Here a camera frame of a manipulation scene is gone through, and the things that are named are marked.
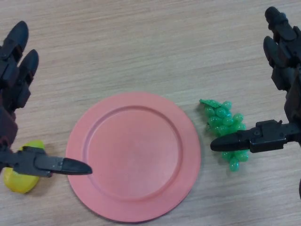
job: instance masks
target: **green grapes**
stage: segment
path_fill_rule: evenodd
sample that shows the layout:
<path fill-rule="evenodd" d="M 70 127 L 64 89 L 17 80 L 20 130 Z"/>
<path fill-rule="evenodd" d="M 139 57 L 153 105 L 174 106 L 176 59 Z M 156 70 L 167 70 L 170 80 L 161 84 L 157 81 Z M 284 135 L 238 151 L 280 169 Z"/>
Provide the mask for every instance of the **green grapes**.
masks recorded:
<path fill-rule="evenodd" d="M 200 99 L 200 103 L 205 105 L 209 131 L 215 136 L 220 137 L 246 129 L 246 125 L 242 123 L 244 119 L 242 114 L 237 113 L 232 116 L 230 112 L 232 103 L 230 101 L 221 104 L 215 100 Z M 248 161 L 248 151 L 222 152 L 222 158 L 229 162 L 230 171 L 235 172 L 239 170 L 239 162 Z"/>

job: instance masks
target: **pink plate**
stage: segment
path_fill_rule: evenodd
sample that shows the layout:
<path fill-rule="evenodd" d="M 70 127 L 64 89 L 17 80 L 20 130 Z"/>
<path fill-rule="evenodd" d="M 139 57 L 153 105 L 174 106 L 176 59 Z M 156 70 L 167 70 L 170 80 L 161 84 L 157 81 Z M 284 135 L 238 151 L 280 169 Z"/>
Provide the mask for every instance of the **pink plate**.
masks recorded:
<path fill-rule="evenodd" d="M 140 222 L 176 207 L 195 183 L 198 134 L 173 102 L 123 93 L 90 108 L 75 125 L 66 157 L 93 174 L 68 176 L 79 199 L 105 218 Z"/>

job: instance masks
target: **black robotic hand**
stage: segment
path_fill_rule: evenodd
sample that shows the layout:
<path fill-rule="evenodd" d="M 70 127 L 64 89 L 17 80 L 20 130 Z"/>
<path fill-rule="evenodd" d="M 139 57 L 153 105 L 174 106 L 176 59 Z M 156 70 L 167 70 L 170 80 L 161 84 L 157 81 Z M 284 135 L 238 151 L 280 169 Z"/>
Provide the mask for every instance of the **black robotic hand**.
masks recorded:
<path fill-rule="evenodd" d="M 278 90 L 285 90 L 284 110 L 288 124 L 275 120 L 261 121 L 252 129 L 215 139 L 213 151 L 250 149 L 252 153 L 282 149 L 287 142 L 301 143 L 301 31 L 289 25 L 284 13 L 275 7 L 265 12 L 273 38 L 267 36 L 263 49 L 273 68 L 272 80 Z"/>
<path fill-rule="evenodd" d="M 52 173 L 91 174 L 92 169 L 87 164 L 48 156 L 41 148 L 23 147 L 23 151 L 16 153 L 10 150 L 18 131 L 15 110 L 25 106 L 39 64 L 37 51 L 31 50 L 18 67 L 27 40 L 28 27 L 21 21 L 0 47 L 0 172 L 3 167 L 11 167 L 20 174 L 40 177 L 50 177 Z"/>

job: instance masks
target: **wood grain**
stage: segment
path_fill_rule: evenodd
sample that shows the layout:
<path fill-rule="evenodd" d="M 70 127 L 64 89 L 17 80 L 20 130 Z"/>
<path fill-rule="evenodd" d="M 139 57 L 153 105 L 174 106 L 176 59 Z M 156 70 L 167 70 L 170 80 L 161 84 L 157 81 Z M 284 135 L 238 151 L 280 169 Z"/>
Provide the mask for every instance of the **wood grain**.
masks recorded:
<path fill-rule="evenodd" d="M 32 96 L 16 112 L 13 147 L 39 138 L 49 154 L 64 156 L 72 127 L 93 104 L 124 91 L 156 93 L 195 124 L 202 167 L 188 197 L 144 225 L 300 225 L 300 147 L 253 154 L 229 173 L 210 150 L 197 111 L 200 98 L 212 98 L 233 101 L 249 128 L 285 120 L 285 93 L 270 79 L 262 48 L 271 35 L 264 18 L 271 5 L 301 26 L 300 0 L 2 0 L 0 36 L 24 20 L 26 52 L 40 55 Z M 66 176 L 42 179 L 28 195 L 11 193 L 2 182 L 0 201 L 1 226 L 119 225 L 85 208 Z"/>

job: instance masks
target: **yellow lemon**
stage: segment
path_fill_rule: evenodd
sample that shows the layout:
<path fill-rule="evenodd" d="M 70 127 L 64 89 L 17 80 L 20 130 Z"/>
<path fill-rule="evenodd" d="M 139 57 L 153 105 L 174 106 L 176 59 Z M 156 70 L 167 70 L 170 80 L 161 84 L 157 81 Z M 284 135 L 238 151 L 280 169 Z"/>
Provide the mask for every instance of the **yellow lemon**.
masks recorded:
<path fill-rule="evenodd" d="M 45 149 L 45 146 L 41 140 L 33 140 L 23 146 L 37 147 Z M 4 169 L 4 184 L 13 192 L 27 193 L 35 187 L 39 177 L 19 174 L 13 171 L 12 168 Z"/>

